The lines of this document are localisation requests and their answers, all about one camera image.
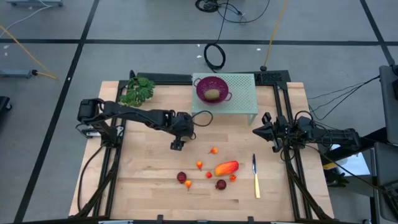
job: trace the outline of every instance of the wooden table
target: wooden table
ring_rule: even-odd
[[[118,82],[103,82],[99,97],[114,100],[117,86]],[[303,83],[288,83],[288,87],[293,114],[308,110]],[[268,111],[275,118],[277,112],[272,87],[257,86],[256,91],[259,115]],[[286,114],[282,92],[280,97]],[[156,86],[153,99],[145,102],[141,109],[190,111],[191,102],[191,86]],[[204,124],[208,119],[209,116],[203,114],[195,121]],[[248,216],[253,216],[255,221],[294,221],[285,164],[279,153],[272,152],[272,142],[252,133],[254,128],[260,126],[261,116],[252,126],[248,126],[246,116],[216,114],[210,126],[195,126],[196,140],[186,143],[182,151],[173,151],[169,147],[174,136],[128,121],[111,218],[155,220],[157,215],[163,214],[165,220],[246,221]],[[82,167],[99,145],[99,138],[88,140]],[[217,155],[208,154],[213,146],[219,150]],[[260,199],[254,196],[253,153],[257,159]],[[85,172],[82,206],[98,186],[103,155],[104,150],[91,161]],[[333,217],[319,154],[313,149],[302,149],[301,156],[309,192]],[[230,183],[228,176],[205,177],[205,173],[214,170],[217,164],[233,160],[239,162],[235,182]],[[201,172],[196,167],[196,161],[203,161]],[[176,180],[180,171],[184,171],[193,182],[189,192]],[[227,181],[224,191],[215,189],[218,179]],[[107,194],[103,194],[100,214],[104,213]],[[76,198],[77,186],[71,215],[77,213]],[[298,189],[297,198],[300,216],[304,218],[302,196]]]

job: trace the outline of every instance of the colander handle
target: colander handle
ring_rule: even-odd
[[[231,99],[232,99],[232,93],[229,92],[229,93],[226,95],[226,98],[225,98],[224,101],[229,101],[229,100],[231,100]]]
[[[197,79],[195,79],[195,81],[193,81],[193,83],[192,83],[192,84],[193,84],[193,86],[194,86],[194,87],[197,87],[197,86],[198,86],[198,84],[196,84],[196,82],[197,82],[198,80],[200,81],[200,80],[201,80],[201,78],[197,78]]]

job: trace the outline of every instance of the potato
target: potato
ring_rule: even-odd
[[[220,98],[220,91],[218,90],[207,90],[205,92],[205,99],[208,101],[218,100]]]

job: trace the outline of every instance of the gray floor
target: gray floor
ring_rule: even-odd
[[[194,0],[100,0],[89,39],[215,39],[221,17],[195,9]],[[230,0],[250,19],[265,1]],[[395,0],[366,1],[386,41],[398,41]],[[46,9],[10,31],[21,39],[79,39],[93,0],[65,0],[63,8]],[[268,11],[245,26],[227,23],[221,39],[269,40],[283,1],[271,0]],[[35,8],[0,2],[0,25],[27,16]],[[377,41],[359,0],[290,1],[276,40]],[[0,79],[0,95],[11,97],[14,109],[0,129],[0,223],[12,222],[29,180],[57,104],[76,44],[25,44],[60,81],[46,77]],[[57,123],[24,221],[65,218],[78,177],[85,139],[75,130],[76,112],[83,98],[98,95],[104,80],[127,79],[136,72],[210,72],[204,45],[86,44]],[[222,45],[227,61],[223,72],[258,70],[267,45]],[[398,47],[389,47],[398,60]],[[210,60],[220,61],[209,51]],[[307,96],[344,88],[378,75],[386,58],[380,46],[274,45],[269,70],[289,70],[293,82],[304,82]],[[16,44],[0,44],[0,68],[38,69]],[[319,105],[328,98],[310,101]],[[322,115],[330,110],[319,110]],[[372,82],[340,105],[324,123],[355,128],[364,135],[383,127],[381,91]],[[369,199],[343,189],[330,189],[336,218],[358,222],[370,218]]]

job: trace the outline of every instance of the knife handle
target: knife handle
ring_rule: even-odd
[[[256,198],[260,198],[260,186],[257,174],[254,174],[254,187],[256,189]]]

